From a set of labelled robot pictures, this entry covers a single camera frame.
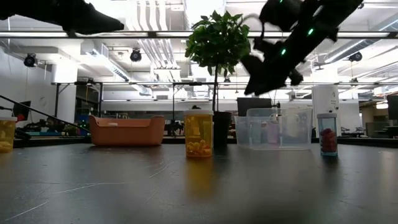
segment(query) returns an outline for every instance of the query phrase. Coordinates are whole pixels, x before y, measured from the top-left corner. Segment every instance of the computer monitor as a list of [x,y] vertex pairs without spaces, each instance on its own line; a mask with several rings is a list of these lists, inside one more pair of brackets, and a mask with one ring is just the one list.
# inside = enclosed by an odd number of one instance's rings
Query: computer monitor
[[267,98],[238,98],[238,116],[246,116],[248,109],[272,108],[272,100]]
[[[30,107],[30,102],[31,101],[20,102],[20,104]],[[15,117],[18,118],[18,121],[27,121],[29,111],[29,108],[26,108],[19,104],[14,104],[14,108],[12,109],[12,113]]]
[[398,96],[387,96],[388,103],[388,119],[398,119]]

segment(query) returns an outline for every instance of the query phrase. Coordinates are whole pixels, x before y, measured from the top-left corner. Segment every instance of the green leaves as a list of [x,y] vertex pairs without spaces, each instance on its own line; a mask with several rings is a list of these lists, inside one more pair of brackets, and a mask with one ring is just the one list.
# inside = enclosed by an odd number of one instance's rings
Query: green leaves
[[207,67],[211,75],[221,74],[221,69],[224,76],[235,72],[235,65],[251,50],[249,27],[239,24],[241,18],[242,14],[232,16],[225,12],[221,16],[216,11],[209,17],[201,16],[202,20],[192,26],[185,56],[200,67]]

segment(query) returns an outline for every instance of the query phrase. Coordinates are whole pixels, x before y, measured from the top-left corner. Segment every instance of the desk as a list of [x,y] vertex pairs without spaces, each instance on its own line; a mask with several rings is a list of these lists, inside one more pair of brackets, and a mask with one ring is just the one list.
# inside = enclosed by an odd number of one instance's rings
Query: desk
[[339,150],[18,149],[0,154],[0,223],[396,223],[398,151]]

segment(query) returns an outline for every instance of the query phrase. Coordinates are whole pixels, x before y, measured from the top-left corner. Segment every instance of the black plant pot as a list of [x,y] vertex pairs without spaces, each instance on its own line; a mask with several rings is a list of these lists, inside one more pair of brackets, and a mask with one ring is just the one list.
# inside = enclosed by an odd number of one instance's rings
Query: black plant pot
[[232,114],[229,112],[214,112],[214,147],[223,147],[227,145],[229,126],[231,124]]

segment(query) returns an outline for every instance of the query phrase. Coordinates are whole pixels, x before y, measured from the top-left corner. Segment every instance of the robotic arm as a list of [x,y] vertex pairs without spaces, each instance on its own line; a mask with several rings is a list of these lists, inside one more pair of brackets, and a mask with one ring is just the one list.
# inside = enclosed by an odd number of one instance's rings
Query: robotic arm
[[[253,55],[241,59],[250,74],[245,94],[260,95],[284,87],[287,77],[298,85],[303,76],[295,69],[325,39],[337,41],[338,26],[363,0],[268,0],[259,20],[262,35],[254,39],[254,49],[264,54],[262,62]],[[275,44],[264,40],[264,24],[269,22],[289,38]]]
[[69,36],[123,30],[124,25],[84,0],[15,0],[0,9],[0,19],[20,15],[62,26]]

